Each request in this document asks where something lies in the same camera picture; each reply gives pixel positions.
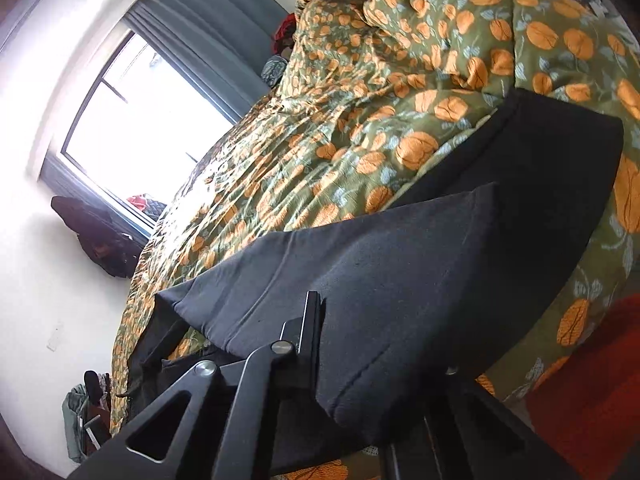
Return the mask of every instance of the bed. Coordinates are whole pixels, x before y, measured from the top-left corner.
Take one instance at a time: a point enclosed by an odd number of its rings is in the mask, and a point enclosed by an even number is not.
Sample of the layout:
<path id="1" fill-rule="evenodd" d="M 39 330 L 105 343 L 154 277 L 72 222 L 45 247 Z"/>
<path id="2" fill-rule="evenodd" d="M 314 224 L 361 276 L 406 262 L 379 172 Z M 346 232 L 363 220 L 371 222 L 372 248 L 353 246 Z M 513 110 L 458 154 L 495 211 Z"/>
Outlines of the bed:
<path id="1" fill-rule="evenodd" d="M 268 231 L 385 209 L 516 87 L 617 116 L 625 128 L 612 195 L 573 275 L 527 336 L 478 377 L 507 404 L 522 399 L 593 332 L 634 262 L 637 43 L 620 20 L 575 0 L 299 0 L 296 16 L 281 84 L 199 162 L 140 257 L 114 344 L 114 391 L 126 389 L 127 358 L 157 291 Z M 174 357 L 205 344 L 191 330 Z M 113 432 L 126 413 L 115 399 Z M 376 453 L 290 477 L 373 478 Z"/>

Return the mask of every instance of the screw head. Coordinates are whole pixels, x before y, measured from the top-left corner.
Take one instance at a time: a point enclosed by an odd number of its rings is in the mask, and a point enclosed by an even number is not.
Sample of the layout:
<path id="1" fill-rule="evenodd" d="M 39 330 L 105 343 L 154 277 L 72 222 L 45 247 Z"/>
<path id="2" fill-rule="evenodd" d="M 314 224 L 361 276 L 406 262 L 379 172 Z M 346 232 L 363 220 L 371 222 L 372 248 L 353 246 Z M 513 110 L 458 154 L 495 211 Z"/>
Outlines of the screw head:
<path id="1" fill-rule="evenodd" d="M 216 364 L 213 361 L 200 361 L 195 367 L 196 375 L 207 377 L 216 371 Z"/>
<path id="2" fill-rule="evenodd" d="M 293 345 L 289 341 L 276 341 L 271 345 L 274 354 L 288 354 L 293 350 Z"/>

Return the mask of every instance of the orange flower pattern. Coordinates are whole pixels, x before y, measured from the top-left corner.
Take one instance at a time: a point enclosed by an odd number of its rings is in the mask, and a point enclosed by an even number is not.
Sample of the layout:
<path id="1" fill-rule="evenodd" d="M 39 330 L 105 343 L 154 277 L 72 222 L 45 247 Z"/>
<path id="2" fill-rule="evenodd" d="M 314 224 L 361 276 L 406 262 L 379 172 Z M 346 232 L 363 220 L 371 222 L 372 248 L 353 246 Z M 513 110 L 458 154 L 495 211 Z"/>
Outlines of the orange flower pattern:
<path id="1" fill-rule="evenodd" d="M 268 231 L 384 210 L 518 87 L 617 116 L 625 129 L 612 197 L 578 268 L 478 379 L 507 403 L 522 398 L 593 331 L 640 247 L 638 53 L 573 0 L 299 0 L 296 17 L 282 82 L 197 165 L 140 257 L 114 344 L 114 391 L 126 389 L 158 290 Z M 191 330 L 173 357 L 204 344 Z M 114 431 L 126 408 L 114 398 Z M 378 474 L 365 453 L 282 478 Z"/>

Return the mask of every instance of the window frame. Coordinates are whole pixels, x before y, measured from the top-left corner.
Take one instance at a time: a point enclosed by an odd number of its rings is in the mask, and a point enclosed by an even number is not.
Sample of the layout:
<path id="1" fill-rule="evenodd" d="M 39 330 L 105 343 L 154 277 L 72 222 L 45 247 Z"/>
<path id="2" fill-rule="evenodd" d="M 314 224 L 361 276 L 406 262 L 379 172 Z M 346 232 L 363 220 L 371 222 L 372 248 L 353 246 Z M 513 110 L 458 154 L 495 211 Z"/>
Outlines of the window frame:
<path id="1" fill-rule="evenodd" d="M 69 142 L 71 141 L 71 138 L 73 137 L 73 134 L 74 134 L 74 132 L 76 130 L 76 127 L 78 126 L 78 123 L 80 122 L 80 119 L 82 118 L 82 114 L 84 114 L 84 111 L 86 110 L 87 106 L 89 105 L 89 102 L 91 102 L 91 99 L 94 97 L 95 91 L 98 89 L 100 84 L 104 84 L 105 86 L 107 86 L 112 92 L 114 92 L 114 94 L 117 95 L 117 97 L 122 99 L 125 103 L 128 102 L 126 100 L 126 98 L 120 92 L 118 92 L 109 82 L 107 82 L 104 79 L 104 76 L 108 72 L 108 70 L 110 69 L 111 65 L 116 60 L 116 58 L 120 55 L 120 53 L 123 51 L 123 49 L 127 46 L 127 43 L 129 43 L 129 41 L 135 35 L 136 35 L 136 33 L 133 30 L 129 29 L 129 31 L 126 33 L 124 38 L 120 41 L 120 43 L 118 44 L 116 49 L 114 49 L 114 51 L 111 53 L 111 55 L 109 56 L 109 59 L 104 63 L 104 65 L 100 69 L 100 72 L 98 72 L 98 75 L 96 76 L 94 82 L 92 83 L 91 87 L 89 88 L 89 91 L 87 92 L 86 96 L 82 100 L 82 104 L 80 105 L 80 107 L 78 108 L 78 111 L 76 112 L 76 114 L 74 116 L 74 119 L 73 119 L 73 121 L 71 123 L 71 126 L 69 127 L 69 130 L 66 133 L 65 139 L 62 142 L 62 145 L 60 146 L 60 150 L 59 150 L 58 153 L 59 153 L 59 156 L 62 159 L 65 159 L 65 161 L 68 161 L 69 163 L 71 163 L 71 165 L 76 170 L 78 170 L 84 176 L 84 178 L 86 180 L 90 181 L 90 183 L 92 184 L 91 187 L 99 189 L 102 193 L 106 194 L 114 202 L 116 202 L 119 207 L 123 208 L 124 211 L 129 213 L 129 216 L 133 216 L 133 218 L 136 221 L 136 223 L 140 227 L 143 228 L 143 231 L 146 233 L 146 236 L 148 238 L 148 234 L 155 228 L 156 222 L 154 222 L 151 218 L 146 216 L 142 211 L 137 209 L 135 206 L 133 206 L 132 204 L 130 204 L 126 200 L 121 199 L 119 196 L 117 196 L 116 194 L 112 193 L 111 191 L 109 191 L 105 187 L 101 186 L 98 182 L 93 180 L 89 176 L 87 171 L 82 167 L 82 165 L 78 161 L 76 161 L 71 154 L 67 153 L 67 151 L 66 151 L 66 149 L 68 148 Z"/>

